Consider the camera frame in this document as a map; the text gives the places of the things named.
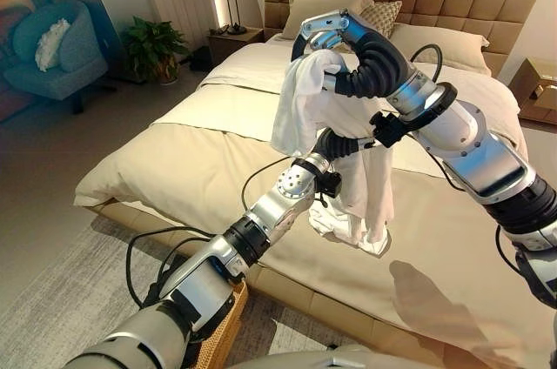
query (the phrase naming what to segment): nightstand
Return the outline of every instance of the nightstand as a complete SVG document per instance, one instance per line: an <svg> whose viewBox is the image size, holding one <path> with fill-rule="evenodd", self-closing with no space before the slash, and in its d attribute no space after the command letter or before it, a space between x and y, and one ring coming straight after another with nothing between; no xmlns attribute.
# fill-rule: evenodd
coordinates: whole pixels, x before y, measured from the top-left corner
<svg viewBox="0 0 557 369"><path fill-rule="evenodd" d="M528 57L508 87L519 103L519 118L557 124L557 64Z"/></svg>
<svg viewBox="0 0 557 369"><path fill-rule="evenodd" d="M261 28L247 28L247 32L244 34L232 35L226 32L220 36L207 36L207 38L209 39L209 49L211 49L211 59L215 66L223 63L223 60L245 45L265 41Z"/></svg>

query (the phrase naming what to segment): bed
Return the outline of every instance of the bed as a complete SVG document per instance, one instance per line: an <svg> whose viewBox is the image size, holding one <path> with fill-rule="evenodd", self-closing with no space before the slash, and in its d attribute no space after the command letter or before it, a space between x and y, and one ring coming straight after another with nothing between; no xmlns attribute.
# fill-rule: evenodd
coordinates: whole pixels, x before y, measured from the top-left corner
<svg viewBox="0 0 557 369"><path fill-rule="evenodd" d="M535 2L374 1L401 1L398 23L481 34L494 76ZM104 159L77 187L76 205L133 231L182 223L217 233L236 221L247 177L281 157L268 142L292 48L276 37L289 9L289 0L265 0L271 39L231 55L193 95ZM417 65L433 73L432 64ZM459 98L477 104L490 127L527 154L518 105L503 84L450 66L440 80L455 84ZM553 311L497 255L492 219L452 190L411 140L394 153L392 244L381 258L320 237L303 215L251 268L248 284L380 352L437 367L546 367ZM254 178L248 204L286 166ZM173 245L181 237L158 239ZM505 251L513 254L509 245Z"/></svg>

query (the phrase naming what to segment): pillow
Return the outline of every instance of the pillow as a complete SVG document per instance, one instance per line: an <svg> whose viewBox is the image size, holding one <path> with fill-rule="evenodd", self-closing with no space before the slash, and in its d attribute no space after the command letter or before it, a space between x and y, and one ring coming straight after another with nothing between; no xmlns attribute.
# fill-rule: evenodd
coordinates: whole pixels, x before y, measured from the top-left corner
<svg viewBox="0 0 557 369"><path fill-rule="evenodd" d="M300 25L304 20L317 15L325 14L332 10L348 8L356 14L373 5L372 0L288 0L290 15L282 31L282 38L293 40L299 33Z"/></svg>
<svg viewBox="0 0 557 369"><path fill-rule="evenodd" d="M401 7L402 1L376 2L374 6L364 8L359 15L375 27L375 30L389 38Z"/></svg>
<svg viewBox="0 0 557 369"><path fill-rule="evenodd" d="M37 52L35 53L35 63L40 71L46 71L51 67L58 66L58 48L62 43L65 32L70 28L70 23L61 18L50 26L41 39L38 40Z"/></svg>
<svg viewBox="0 0 557 369"><path fill-rule="evenodd" d="M481 53L481 48L489 45L483 36L447 28L396 23L390 39L407 58L423 45L433 43L441 48L444 65L491 76ZM428 49L414 61L436 63L437 54L435 50Z"/></svg>

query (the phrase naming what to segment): beige headboard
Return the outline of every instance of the beige headboard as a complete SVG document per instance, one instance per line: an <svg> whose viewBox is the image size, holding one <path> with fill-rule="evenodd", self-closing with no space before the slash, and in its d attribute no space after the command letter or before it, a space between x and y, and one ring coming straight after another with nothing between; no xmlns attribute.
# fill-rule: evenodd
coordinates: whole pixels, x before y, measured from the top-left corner
<svg viewBox="0 0 557 369"><path fill-rule="evenodd" d="M374 0L402 1L397 22L481 34L490 42L486 63L496 77L513 49L536 0ZM289 14L288 0L265 0L265 37L280 32Z"/></svg>

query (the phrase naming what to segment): black cable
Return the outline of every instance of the black cable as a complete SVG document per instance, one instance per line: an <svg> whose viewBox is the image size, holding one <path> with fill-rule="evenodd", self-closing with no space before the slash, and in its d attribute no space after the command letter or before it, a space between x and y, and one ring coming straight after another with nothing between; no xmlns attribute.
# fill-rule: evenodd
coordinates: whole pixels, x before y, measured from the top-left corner
<svg viewBox="0 0 557 369"><path fill-rule="evenodd" d="M405 134L406 137L411 138L414 141L418 141L413 135L411 134ZM449 175L446 173L445 168L443 167L443 165L440 163L439 160L437 160L437 158L435 158L435 156L430 153L429 151L426 151L427 155L432 158L432 160L435 162L435 164L440 168L441 172L443 172L443 175L445 176L446 181L453 187L453 189L455 189L456 191L461 191L461 192L466 192L466 190L459 188L457 185L455 185L453 183L453 181L451 180L451 178L449 177Z"/></svg>
<svg viewBox="0 0 557 369"><path fill-rule="evenodd" d="M244 183L244 186L242 187L242 193L240 195L240 197L242 198L242 205L244 206L244 210L247 211L247 204L245 203L245 188L247 188L247 184L250 183L250 180L252 180L253 178L255 178L259 173L261 173L262 171L264 171L265 169L269 169L271 166L274 166L277 163L282 162L283 160L287 160L288 158L290 158L290 156L284 156L283 158L280 158L277 161L274 161L272 163L269 163L267 166L262 167L261 169L259 169L258 171L255 171Z"/></svg>
<svg viewBox="0 0 557 369"><path fill-rule="evenodd" d="M501 258L505 260L505 263L508 265L508 267L510 267L511 269L513 269L515 272L517 272L519 275L522 276L522 273L520 273L519 269L511 263L511 261L507 258L507 256L505 256L503 249L501 249L500 234L501 234L501 226L497 225L497 229L495 230L495 246L497 246L497 252L499 252Z"/></svg>
<svg viewBox="0 0 557 369"><path fill-rule="evenodd" d="M168 255L164 258L163 262L160 264L160 267L158 268L158 274L157 274L157 283L160 282L160 280L163 277L163 272L164 272L164 267L166 266L166 264L168 263L168 260L171 258L172 254L182 245L185 245L186 243L189 243L190 241L209 241L209 238L202 238L202 237L191 237L191 238L185 238L184 240L180 241L177 245L175 245L171 252L168 253Z"/></svg>
<svg viewBox="0 0 557 369"><path fill-rule="evenodd" d="M413 62L414 59L423 50L427 50L427 49L434 49L435 52L437 53L437 68L435 68L435 73L433 73L433 77L432 77L432 80L434 82L437 82L437 78L439 77L439 74L441 73L441 67L443 66L443 52L441 51L441 48L437 44L426 44L423 47L420 47L419 49L416 50L416 52L412 55L412 57L410 57L410 61Z"/></svg>
<svg viewBox="0 0 557 369"><path fill-rule="evenodd" d="M135 290L133 289L133 284L131 283L131 251L133 250L133 245L140 238L154 236L155 234L162 234L164 232L170 232L170 231L191 231L206 236L207 238L213 237L213 234L198 230L197 228L188 227L188 226L175 226L175 227L163 228L161 230L144 232L143 234L138 234L137 236L131 238L125 253L125 282L128 286L128 291L130 292L131 299L133 299L133 302L135 302L139 308L141 308L142 302L139 299L138 295L136 294Z"/></svg>

